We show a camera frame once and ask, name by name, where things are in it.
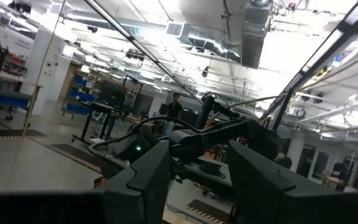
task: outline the ventilation duct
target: ventilation duct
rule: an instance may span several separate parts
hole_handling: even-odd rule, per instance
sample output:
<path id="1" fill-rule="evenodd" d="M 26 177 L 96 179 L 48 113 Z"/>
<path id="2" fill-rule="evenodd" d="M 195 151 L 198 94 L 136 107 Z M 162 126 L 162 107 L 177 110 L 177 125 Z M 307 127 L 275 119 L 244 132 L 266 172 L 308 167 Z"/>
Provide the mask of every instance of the ventilation duct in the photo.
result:
<path id="1" fill-rule="evenodd" d="M 241 65 L 258 68 L 272 14 L 272 0 L 248 1 L 242 30 Z"/>
<path id="2" fill-rule="evenodd" d="M 103 19 L 99 14 L 95 13 L 71 10 L 65 14 L 65 18 L 88 26 L 115 30 L 110 23 Z M 221 33 L 219 30 L 198 28 L 178 22 L 169 22 L 167 26 L 163 26 L 123 18 L 117 18 L 116 20 L 131 35 L 142 36 L 142 34 L 150 33 L 150 30 L 153 30 L 156 33 L 165 33 L 177 38 L 181 43 L 190 46 L 186 47 L 186 49 L 197 47 L 210 50 L 219 57 L 229 58 L 237 63 L 241 63 L 239 54 L 240 46 L 230 45 L 222 41 L 219 38 L 221 35 L 217 34 L 217 32 Z"/>

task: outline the person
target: person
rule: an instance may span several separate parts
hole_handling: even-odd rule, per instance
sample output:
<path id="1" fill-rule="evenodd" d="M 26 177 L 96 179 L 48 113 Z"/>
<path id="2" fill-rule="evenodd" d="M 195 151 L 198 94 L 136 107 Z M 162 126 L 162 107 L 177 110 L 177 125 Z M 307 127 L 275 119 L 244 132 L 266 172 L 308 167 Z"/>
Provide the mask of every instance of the person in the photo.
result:
<path id="1" fill-rule="evenodd" d="M 179 113 L 182 109 L 181 104 L 178 102 L 179 94 L 174 93 L 172 97 L 173 101 L 168 105 L 168 111 L 166 116 L 171 118 L 178 118 Z M 173 121 L 166 121 L 164 124 L 164 136 L 170 135 L 173 131 L 173 127 L 175 127 L 175 123 Z"/>

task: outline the ceiling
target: ceiling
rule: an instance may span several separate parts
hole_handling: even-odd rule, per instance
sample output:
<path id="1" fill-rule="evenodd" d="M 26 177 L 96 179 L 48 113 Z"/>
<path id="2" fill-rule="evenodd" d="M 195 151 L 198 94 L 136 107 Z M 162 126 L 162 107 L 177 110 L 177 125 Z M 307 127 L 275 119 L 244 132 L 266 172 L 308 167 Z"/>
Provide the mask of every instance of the ceiling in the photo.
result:
<path id="1" fill-rule="evenodd" d="M 280 94 L 287 83 L 304 66 L 316 49 L 342 20 L 345 14 L 357 2 L 356 0 L 301 0 L 294 1 L 297 8 L 288 13 L 287 7 L 294 0 L 274 0 L 274 9 L 278 14 L 273 17 L 271 30 L 266 33 L 259 68 L 243 67 L 233 60 L 217 55 L 212 51 L 198 52 L 196 48 L 187 50 L 185 43 L 167 38 L 161 32 L 144 32 L 134 36 L 163 66 L 196 95 L 212 91 L 229 101 L 241 101 Z M 33 9 L 40 14 L 46 13 L 51 3 L 61 1 L 31 1 Z M 170 22 L 182 22 L 197 30 L 200 35 L 208 35 L 216 40 L 236 48 L 242 42 L 244 26 L 244 6 L 241 0 L 97 0 L 115 19 L 124 19 L 164 27 Z M 84 1 L 68 0 L 69 9 L 95 14 Z M 98 28 L 96 33 L 86 25 L 65 21 L 67 32 L 81 42 L 81 48 L 105 58 L 110 65 L 141 73 L 139 78 L 151 86 L 153 93 L 179 91 L 186 94 L 172 82 L 161 82 L 165 75 L 151 60 L 143 63 L 125 57 L 129 49 L 135 47 L 114 29 Z M 330 72 L 309 83 L 319 83 L 303 93 L 297 93 L 288 106 L 288 115 L 292 116 L 295 126 L 307 126 L 309 129 L 328 128 L 348 129 L 358 127 L 358 39 L 338 55 L 337 62 Z M 209 67 L 207 77 L 201 74 Z M 302 100 L 303 96 L 311 97 Z M 313 99 L 322 100 L 313 103 Z M 271 100 L 248 106 L 248 112 L 259 115 L 269 107 Z M 293 118 L 296 111 L 306 112 L 303 118 Z"/>

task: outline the floor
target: floor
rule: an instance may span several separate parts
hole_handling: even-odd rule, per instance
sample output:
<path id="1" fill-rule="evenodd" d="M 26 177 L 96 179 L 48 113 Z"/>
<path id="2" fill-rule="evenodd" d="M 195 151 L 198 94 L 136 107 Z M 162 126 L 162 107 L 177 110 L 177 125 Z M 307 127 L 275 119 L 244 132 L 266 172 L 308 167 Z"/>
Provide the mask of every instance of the floor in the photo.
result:
<path id="1" fill-rule="evenodd" d="M 80 135 L 85 123 L 84 116 L 62 116 L 61 104 L 48 101 L 41 116 L 33 116 L 31 129 L 47 134 L 47 138 L 0 140 L 0 187 L 1 190 L 81 190 L 90 189 L 93 180 L 100 175 L 56 152 L 47 145 L 70 143 L 73 133 Z M 22 129 L 24 114 L 15 112 L 12 121 L 6 121 L 6 113 L 0 111 L 0 129 Z M 113 135 L 123 135 L 129 124 L 118 122 Z M 85 149 L 79 141 L 72 143 Z M 167 203 L 171 208 L 186 211 L 194 199 L 202 200 L 229 213 L 231 204 L 203 196 L 193 183 L 174 183 Z"/>

